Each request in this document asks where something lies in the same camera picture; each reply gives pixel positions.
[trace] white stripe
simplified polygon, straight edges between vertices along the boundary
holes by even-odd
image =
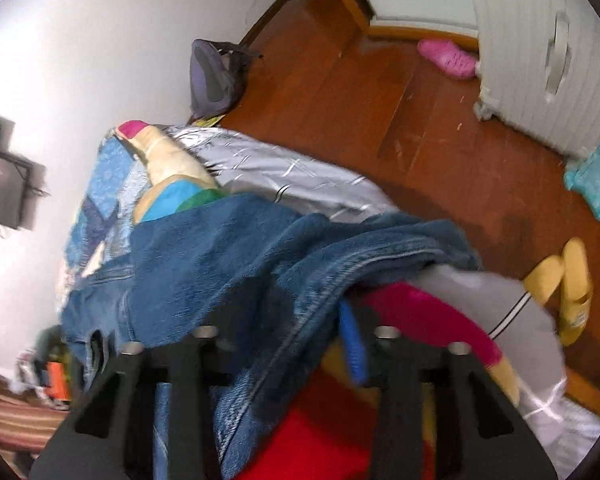
[[[497,338],[497,336],[499,336],[500,333],[503,332],[504,329],[506,329],[506,327],[509,325],[509,323],[511,323],[511,321],[513,321],[513,319],[518,315],[518,313],[525,307],[525,305],[529,302],[530,299],[531,299],[531,294],[526,292],[522,296],[522,298],[520,298],[518,300],[518,302],[511,309],[511,311],[507,314],[505,319],[503,319],[496,328],[491,330],[491,332],[489,333],[489,337],[491,339]]]

